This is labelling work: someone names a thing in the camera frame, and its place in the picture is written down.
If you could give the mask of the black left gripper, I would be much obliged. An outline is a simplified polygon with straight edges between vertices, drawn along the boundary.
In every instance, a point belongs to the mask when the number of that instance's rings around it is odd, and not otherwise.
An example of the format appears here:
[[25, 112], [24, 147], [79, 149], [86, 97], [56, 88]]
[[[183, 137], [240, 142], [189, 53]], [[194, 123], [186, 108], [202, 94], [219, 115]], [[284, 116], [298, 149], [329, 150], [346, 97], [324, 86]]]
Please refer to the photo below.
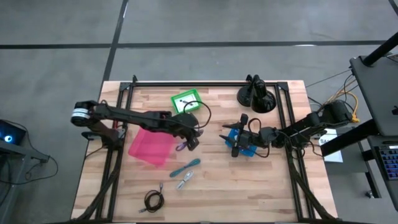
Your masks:
[[198, 129], [198, 120], [190, 113], [180, 113], [172, 117], [172, 135], [186, 139], [186, 145], [189, 151], [193, 151], [198, 145], [198, 138], [204, 130]]

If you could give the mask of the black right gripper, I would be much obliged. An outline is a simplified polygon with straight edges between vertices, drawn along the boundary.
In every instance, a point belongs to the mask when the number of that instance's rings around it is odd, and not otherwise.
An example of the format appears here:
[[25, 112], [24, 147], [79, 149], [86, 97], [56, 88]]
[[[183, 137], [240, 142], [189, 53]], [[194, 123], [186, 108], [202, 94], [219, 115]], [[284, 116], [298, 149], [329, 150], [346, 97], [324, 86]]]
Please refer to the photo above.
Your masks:
[[[243, 148], [248, 148], [248, 146], [253, 145], [256, 147], [261, 147], [263, 149], [268, 148], [267, 139], [264, 139], [259, 133], [256, 134], [252, 131], [246, 131], [244, 129], [244, 127], [248, 124], [249, 124], [248, 115], [243, 113], [240, 117], [240, 120], [237, 123], [222, 125], [223, 128], [239, 130], [237, 140], [235, 140], [234, 137], [220, 135], [220, 137], [225, 140], [225, 144], [227, 146], [232, 146], [232, 151], [231, 151], [232, 157], [238, 157], [239, 146]], [[254, 154], [259, 157], [268, 157], [268, 153], [259, 154], [258, 152], [255, 152]]]

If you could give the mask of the green plastic basket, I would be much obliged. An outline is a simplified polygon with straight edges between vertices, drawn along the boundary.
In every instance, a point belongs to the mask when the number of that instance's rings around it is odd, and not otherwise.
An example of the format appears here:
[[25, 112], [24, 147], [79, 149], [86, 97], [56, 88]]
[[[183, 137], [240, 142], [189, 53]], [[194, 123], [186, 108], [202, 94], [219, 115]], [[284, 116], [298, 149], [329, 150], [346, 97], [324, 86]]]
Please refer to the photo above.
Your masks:
[[170, 99], [177, 114], [188, 113], [201, 107], [201, 98], [195, 88], [172, 96]]

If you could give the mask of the pink plastic bin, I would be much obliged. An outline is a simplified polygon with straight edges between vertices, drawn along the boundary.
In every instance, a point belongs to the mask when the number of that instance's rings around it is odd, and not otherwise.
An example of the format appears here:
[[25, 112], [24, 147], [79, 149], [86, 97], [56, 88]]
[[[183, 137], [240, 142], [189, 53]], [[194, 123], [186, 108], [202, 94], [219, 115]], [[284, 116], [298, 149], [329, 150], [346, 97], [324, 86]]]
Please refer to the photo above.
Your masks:
[[153, 133], [140, 128], [128, 154], [154, 166], [163, 166], [170, 155], [175, 138], [166, 133]]

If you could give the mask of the blue plastic basket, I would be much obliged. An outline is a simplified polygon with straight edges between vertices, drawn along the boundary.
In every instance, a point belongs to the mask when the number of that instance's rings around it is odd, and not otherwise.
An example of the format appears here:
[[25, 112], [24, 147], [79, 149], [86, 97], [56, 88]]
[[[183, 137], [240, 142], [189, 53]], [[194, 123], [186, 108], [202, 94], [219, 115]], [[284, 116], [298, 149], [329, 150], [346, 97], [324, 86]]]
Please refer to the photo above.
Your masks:
[[[232, 129], [229, 132], [228, 137], [233, 138], [236, 141], [238, 133], [239, 133], [238, 129]], [[257, 150], [257, 147], [253, 146], [253, 145], [248, 146], [248, 148], [243, 148], [243, 147], [239, 146], [239, 153], [244, 156], [248, 156], [248, 157], [253, 157], [256, 150]]]

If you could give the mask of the white paper sheet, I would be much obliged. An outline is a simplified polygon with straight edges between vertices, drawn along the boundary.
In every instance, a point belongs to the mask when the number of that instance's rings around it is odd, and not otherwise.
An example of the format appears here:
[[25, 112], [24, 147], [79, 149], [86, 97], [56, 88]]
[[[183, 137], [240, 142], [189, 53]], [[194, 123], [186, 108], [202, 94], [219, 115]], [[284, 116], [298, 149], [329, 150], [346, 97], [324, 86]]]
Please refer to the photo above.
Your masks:
[[[326, 144], [328, 141], [331, 141], [338, 136], [335, 129], [325, 129], [325, 131], [326, 133], [322, 134], [318, 140], [320, 146]], [[324, 156], [323, 158], [325, 162], [343, 162], [341, 151], [334, 152], [328, 156]]]

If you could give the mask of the dark grey desk top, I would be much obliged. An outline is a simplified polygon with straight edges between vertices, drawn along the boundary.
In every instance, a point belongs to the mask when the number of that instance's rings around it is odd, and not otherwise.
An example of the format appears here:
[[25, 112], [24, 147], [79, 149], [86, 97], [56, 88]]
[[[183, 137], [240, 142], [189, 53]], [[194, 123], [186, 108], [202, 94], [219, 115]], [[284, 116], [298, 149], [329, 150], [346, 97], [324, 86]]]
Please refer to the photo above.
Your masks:
[[385, 57], [370, 67], [360, 57], [349, 62], [378, 131], [398, 136], [398, 63]]

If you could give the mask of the black keyboard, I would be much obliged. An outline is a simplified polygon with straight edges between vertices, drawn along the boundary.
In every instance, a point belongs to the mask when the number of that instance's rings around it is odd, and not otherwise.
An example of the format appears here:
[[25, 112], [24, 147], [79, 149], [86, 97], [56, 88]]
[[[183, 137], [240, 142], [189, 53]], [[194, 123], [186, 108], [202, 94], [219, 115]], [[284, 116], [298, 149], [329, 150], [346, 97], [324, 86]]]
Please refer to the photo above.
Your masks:
[[398, 146], [376, 146], [377, 162], [387, 180], [398, 180]]

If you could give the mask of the black pole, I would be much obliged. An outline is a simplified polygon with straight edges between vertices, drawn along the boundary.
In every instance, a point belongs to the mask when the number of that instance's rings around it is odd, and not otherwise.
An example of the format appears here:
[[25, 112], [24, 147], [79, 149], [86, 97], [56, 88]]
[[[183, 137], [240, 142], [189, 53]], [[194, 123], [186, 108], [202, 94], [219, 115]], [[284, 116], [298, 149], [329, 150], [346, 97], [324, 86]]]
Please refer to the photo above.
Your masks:
[[398, 45], [398, 31], [389, 39], [387, 39], [383, 44], [381, 44], [376, 50], [371, 52], [368, 56], [362, 59], [362, 63], [371, 67], [375, 62], [377, 62], [381, 57], [385, 56], [390, 50]]

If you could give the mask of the grey metal stand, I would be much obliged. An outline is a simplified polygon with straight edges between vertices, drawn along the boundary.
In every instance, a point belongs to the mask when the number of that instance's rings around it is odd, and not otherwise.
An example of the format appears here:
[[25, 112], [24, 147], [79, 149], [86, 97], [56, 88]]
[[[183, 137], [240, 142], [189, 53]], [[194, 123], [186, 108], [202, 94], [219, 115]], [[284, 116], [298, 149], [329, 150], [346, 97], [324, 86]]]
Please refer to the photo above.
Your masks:
[[39, 164], [47, 163], [50, 156], [37, 152], [33, 149], [28, 149], [22, 146], [9, 144], [0, 141], [0, 152], [5, 152], [10, 156], [9, 163], [15, 161], [16, 167], [11, 167], [11, 178], [9, 180], [0, 180], [0, 184], [6, 184], [7, 190], [3, 199], [0, 201], [0, 224], [7, 224], [9, 222], [12, 210], [16, 204], [16, 198], [19, 193], [19, 186], [33, 182], [34, 180], [26, 180], [26, 173], [29, 170], [28, 166], [32, 159], [38, 160]]

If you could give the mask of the black computer tower blue light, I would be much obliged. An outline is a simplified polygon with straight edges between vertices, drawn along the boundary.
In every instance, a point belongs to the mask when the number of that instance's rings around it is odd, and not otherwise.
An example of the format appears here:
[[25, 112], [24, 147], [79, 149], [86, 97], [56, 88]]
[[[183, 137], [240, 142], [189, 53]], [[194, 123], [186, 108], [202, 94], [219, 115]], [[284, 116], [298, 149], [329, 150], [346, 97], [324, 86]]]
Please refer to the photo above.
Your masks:
[[24, 139], [26, 131], [0, 120], [0, 140], [9, 144], [20, 146]]

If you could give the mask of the black table frame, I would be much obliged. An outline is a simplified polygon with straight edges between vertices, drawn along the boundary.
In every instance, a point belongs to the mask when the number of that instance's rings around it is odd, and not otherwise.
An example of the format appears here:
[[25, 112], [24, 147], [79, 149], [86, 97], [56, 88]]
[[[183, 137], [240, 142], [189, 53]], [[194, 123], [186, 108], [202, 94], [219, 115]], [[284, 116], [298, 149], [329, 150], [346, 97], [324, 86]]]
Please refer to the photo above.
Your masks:
[[241, 106], [241, 81], [106, 82], [100, 100], [134, 111], [170, 111], [171, 97], [197, 89], [203, 106], [194, 112], [203, 126], [198, 147], [171, 150], [157, 167], [128, 154], [139, 127], [130, 125], [124, 147], [107, 151], [91, 141], [84, 155], [73, 205], [73, 223], [295, 222], [309, 217], [307, 199], [292, 185], [285, 149], [269, 157], [231, 157], [222, 125], [245, 113], [258, 126], [283, 128], [310, 112], [303, 81], [270, 81], [279, 105], [257, 114]]

